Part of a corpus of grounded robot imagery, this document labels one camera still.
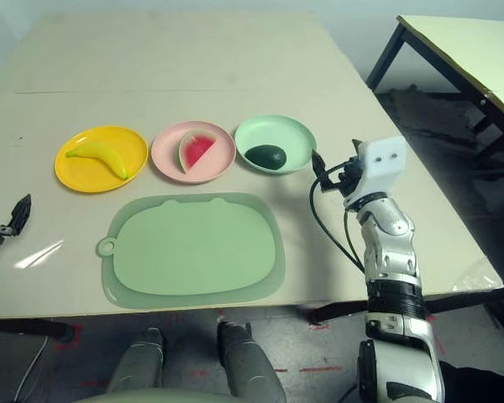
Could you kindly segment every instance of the toy avocado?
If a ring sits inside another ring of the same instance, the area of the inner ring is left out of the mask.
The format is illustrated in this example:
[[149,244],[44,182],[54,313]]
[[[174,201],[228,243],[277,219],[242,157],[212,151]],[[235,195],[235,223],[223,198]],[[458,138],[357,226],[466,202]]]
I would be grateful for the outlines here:
[[275,145],[258,145],[249,149],[244,156],[250,162],[268,170],[279,170],[286,163],[286,152]]

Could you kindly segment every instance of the white table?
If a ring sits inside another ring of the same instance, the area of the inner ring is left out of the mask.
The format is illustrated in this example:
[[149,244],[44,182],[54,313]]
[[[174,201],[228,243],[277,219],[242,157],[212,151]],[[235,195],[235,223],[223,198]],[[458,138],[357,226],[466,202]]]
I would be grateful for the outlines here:
[[504,21],[425,15],[400,15],[397,20],[396,30],[366,80],[368,87],[377,88],[407,43],[486,115],[475,125],[476,134],[491,124],[503,132],[477,158],[486,160],[504,151]]
[[[354,154],[350,140],[398,135],[347,58],[310,13],[66,14],[37,26],[0,70],[0,222],[32,194],[21,236],[0,248],[0,317],[126,312],[104,295],[97,241],[114,214],[143,196],[242,191],[262,198],[281,228],[286,278],[273,295],[244,306],[355,301],[362,274],[313,221],[311,167],[263,175],[236,160],[199,186],[167,181],[150,164],[126,186],[97,195],[55,178],[60,146],[83,129],[130,127],[148,142],[168,125],[202,119],[234,130],[259,113],[306,124],[329,166]],[[426,295],[488,286],[465,280],[496,272],[417,156],[394,189],[417,232],[414,246]],[[342,236],[342,197],[318,196],[318,209]],[[350,220],[356,248],[360,229]],[[45,258],[26,260],[52,247]]]

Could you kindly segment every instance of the toy banana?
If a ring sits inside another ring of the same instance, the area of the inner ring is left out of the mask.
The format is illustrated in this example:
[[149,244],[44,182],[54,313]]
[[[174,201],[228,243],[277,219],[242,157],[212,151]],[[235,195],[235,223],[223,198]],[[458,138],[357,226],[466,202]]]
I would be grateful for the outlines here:
[[108,147],[106,144],[97,142],[86,142],[79,145],[75,149],[66,152],[66,157],[87,157],[97,158],[104,162],[120,179],[126,181],[129,178],[129,173],[125,167],[125,162],[121,155],[115,149]]

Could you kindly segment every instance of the gray floor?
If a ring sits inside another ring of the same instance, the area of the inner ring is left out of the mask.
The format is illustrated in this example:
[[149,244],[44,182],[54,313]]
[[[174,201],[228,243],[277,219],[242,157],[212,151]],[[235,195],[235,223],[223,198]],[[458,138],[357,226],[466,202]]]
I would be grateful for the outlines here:
[[[504,215],[504,181],[447,175],[469,170],[474,153],[496,132],[490,128],[474,141],[467,128],[479,115],[463,102],[436,101],[414,90],[393,92],[381,102],[504,274],[504,243],[496,241],[497,231],[503,233],[504,228],[499,219]],[[499,160],[504,163],[504,156]],[[161,328],[168,340],[164,386],[228,393],[215,345],[222,319],[250,323],[290,402],[334,403],[355,381],[356,355],[365,337],[361,314],[311,327],[293,307],[212,309],[67,319],[80,329],[77,343],[49,342],[24,393],[36,380],[28,401],[71,402],[102,393],[120,355],[148,326]],[[441,359],[504,374],[504,331],[483,307],[439,314],[433,324]],[[41,342],[42,338],[0,333],[0,403],[12,400]]]
[[[78,344],[67,349],[48,344],[34,370],[34,377],[40,372],[39,381],[29,401],[71,402],[102,393],[121,353],[148,326],[160,327],[168,339],[165,387],[227,394],[215,345],[222,316],[250,323],[288,401],[334,403],[354,383],[359,342],[365,337],[362,314],[312,327],[290,307],[182,311],[72,320],[81,325]],[[439,314],[433,324],[441,359],[504,374],[504,332],[482,307]],[[0,333],[0,402],[11,401],[41,342],[42,338]],[[26,392],[33,381],[29,379]]]

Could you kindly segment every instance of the green placemat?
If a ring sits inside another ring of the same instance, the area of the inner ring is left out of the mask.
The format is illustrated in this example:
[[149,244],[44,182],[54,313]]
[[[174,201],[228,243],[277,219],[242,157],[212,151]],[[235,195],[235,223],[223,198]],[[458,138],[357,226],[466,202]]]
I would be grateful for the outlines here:
[[272,212],[244,193],[132,201],[97,254],[108,299],[127,308],[252,301],[274,292],[285,273]]

